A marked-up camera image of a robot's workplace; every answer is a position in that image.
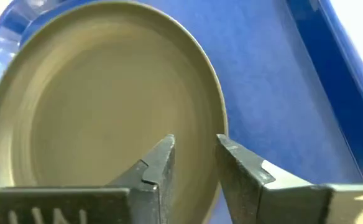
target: metal tool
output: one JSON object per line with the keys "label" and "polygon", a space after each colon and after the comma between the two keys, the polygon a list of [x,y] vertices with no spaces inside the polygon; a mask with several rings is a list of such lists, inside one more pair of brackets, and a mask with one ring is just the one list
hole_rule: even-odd
{"label": "metal tool", "polygon": [[[175,138],[109,185],[0,190],[0,224],[168,223]],[[313,185],[218,135],[218,174],[233,223],[363,224],[363,185]]]}

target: blue tray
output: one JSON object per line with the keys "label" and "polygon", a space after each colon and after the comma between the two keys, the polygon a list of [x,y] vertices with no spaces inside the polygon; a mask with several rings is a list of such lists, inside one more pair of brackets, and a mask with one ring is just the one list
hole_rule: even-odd
{"label": "blue tray", "polygon": [[[0,17],[0,78],[42,24],[86,2],[13,1]],[[322,4],[140,2],[171,15],[202,45],[221,82],[232,139],[316,184],[363,181],[363,100]],[[221,197],[211,223],[230,222]]]}

